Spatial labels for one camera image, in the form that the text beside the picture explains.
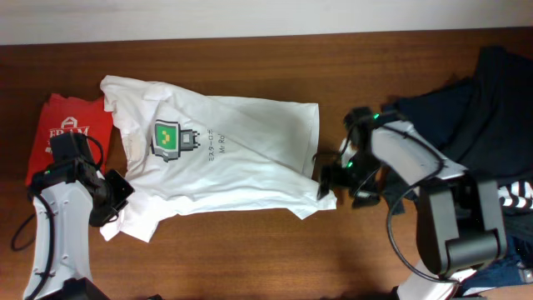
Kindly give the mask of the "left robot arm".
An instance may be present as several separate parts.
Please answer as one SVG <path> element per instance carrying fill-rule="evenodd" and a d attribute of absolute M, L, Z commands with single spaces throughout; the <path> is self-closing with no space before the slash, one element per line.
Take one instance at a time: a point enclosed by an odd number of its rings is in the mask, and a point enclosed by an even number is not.
<path fill-rule="evenodd" d="M 77 132 L 52 137 L 52 164 L 32 176 L 37 231 L 26 299 L 106 298 L 92 281 L 88 229 L 117 220 L 134 189 L 115 170 L 101 173 L 93 140 Z"/>

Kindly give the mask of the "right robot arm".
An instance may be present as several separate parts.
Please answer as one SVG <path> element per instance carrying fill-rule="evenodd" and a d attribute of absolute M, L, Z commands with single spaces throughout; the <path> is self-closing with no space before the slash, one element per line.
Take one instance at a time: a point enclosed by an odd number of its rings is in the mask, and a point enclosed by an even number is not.
<path fill-rule="evenodd" d="M 344 118 L 346 145 L 356 153 L 322 167 L 318 199 L 346 188 L 354 207 L 377 204 L 370 182 L 387 166 L 416 195 L 416 246 L 421 260 L 399 259 L 411 275 L 392 299 L 455 299 L 458 287 L 507 252 L 497 182 L 439 152 L 398 112 L 355 107 Z"/>

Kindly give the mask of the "white printed t-shirt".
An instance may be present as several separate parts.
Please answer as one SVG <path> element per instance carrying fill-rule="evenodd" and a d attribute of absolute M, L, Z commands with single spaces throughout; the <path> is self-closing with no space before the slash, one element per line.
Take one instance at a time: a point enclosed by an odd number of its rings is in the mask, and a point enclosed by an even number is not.
<path fill-rule="evenodd" d="M 119 130 L 133 193 L 106 239 L 149 242 L 176 215 L 285 208 L 298 218 L 336 208 L 313 179 L 315 103 L 205 96 L 164 82 L 106 76 L 104 107 Z"/>

